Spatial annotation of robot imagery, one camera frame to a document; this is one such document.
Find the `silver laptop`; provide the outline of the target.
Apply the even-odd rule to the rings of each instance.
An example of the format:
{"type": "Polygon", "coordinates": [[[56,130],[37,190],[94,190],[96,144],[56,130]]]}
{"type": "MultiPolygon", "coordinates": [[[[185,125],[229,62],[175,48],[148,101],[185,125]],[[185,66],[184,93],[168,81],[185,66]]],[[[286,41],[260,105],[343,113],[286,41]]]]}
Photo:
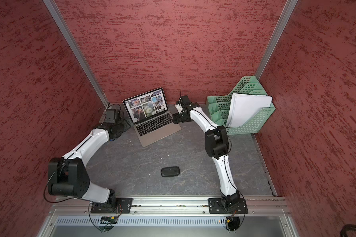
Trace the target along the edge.
{"type": "Polygon", "coordinates": [[[123,100],[125,110],[133,122],[142,147],[168,137],[182,128],[173,123],[173,116],[163,88],[142,93],[123,100]]]}

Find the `black wireless mouse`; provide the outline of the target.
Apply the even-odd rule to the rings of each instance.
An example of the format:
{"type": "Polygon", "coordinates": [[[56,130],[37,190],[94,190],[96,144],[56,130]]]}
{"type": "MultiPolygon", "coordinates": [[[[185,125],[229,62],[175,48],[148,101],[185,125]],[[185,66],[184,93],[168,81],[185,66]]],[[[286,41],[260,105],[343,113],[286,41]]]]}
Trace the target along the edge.
{"type": "Polygon", "coordinates": [[[175,177],[180,175],[180,168],[178,166],[164,167],[161,169],[161,176],[164,178],[175,177]]]}

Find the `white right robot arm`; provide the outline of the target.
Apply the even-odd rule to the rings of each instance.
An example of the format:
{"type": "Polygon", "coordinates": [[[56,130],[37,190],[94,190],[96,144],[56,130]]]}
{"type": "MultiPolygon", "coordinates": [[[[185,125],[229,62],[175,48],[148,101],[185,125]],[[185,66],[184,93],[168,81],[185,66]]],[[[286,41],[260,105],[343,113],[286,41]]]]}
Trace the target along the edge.
{"type": "Polygon", "coordinates": [[[214,123],[202,110],[198,103],[186,102],[182,98],[176,102],[177,113],[173,114],[173,122],[184,123],[194,121],[204,132],[204,144],[207,155],[214,161],[220,181],[220,206],[226,213],[247,213],[247,205],[243,194],[237,189],[229,165],[229,143],[226,128],[214,123]]]}

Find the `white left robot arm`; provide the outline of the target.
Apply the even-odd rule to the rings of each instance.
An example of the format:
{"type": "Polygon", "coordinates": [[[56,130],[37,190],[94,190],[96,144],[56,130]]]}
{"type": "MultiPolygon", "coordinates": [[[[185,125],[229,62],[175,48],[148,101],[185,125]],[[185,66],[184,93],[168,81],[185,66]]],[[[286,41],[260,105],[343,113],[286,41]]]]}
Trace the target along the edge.
{"type": "Polygon", "coordinates": [[[103,144],[116,140],[133,125],[129,118],[100,123],[72,151],[61,158],[51,159],[45,191],[52,196],[90,201],[92,213],[128,213],[132,199],[117,199],[113,189],[94,184],[86,166],[103,144]]]}

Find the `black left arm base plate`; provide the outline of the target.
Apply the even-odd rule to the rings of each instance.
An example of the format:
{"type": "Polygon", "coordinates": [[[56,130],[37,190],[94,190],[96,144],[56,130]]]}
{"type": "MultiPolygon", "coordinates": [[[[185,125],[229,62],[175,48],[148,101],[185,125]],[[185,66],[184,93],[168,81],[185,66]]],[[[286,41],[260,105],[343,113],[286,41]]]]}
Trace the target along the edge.
{"type": "Polygon", "coordinates": [[[91,206],[90,214],[129,214],[132,207],[132,198],[117,198],[114,203],[94,202],[91,206]]]}

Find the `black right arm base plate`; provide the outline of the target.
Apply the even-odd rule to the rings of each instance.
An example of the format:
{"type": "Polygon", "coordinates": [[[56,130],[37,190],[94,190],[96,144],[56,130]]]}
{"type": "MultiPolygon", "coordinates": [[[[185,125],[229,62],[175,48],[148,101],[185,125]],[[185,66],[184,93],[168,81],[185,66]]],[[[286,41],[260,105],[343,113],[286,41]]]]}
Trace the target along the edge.
{"type": "Polygon", "coordinates": [[[244,198],[227,202],[225,198],[209,198],[210,214],[248,214],[248,207],[244,198]]]}

